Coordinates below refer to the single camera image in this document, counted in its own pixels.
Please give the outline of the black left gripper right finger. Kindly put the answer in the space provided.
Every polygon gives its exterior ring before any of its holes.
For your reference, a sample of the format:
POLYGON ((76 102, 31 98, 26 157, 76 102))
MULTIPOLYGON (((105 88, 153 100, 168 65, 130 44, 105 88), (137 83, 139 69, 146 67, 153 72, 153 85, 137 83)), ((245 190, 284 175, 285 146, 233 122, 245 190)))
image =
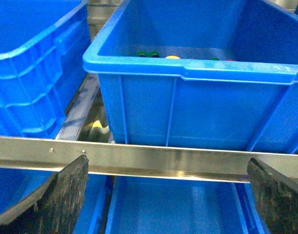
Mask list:
POLYGON ((298 234, 298 183, 257 158, 247 173, 256 208, 272 234, 298 234))

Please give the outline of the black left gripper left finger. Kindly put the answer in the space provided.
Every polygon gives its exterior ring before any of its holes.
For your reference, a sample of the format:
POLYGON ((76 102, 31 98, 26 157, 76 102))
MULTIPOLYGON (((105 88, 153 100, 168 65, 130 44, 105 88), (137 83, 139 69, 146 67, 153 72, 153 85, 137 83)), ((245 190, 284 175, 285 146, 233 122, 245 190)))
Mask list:
POLYGON ((89 160, 81 155, 0 214, 0 234, 71 234, 85 200, 89 160))

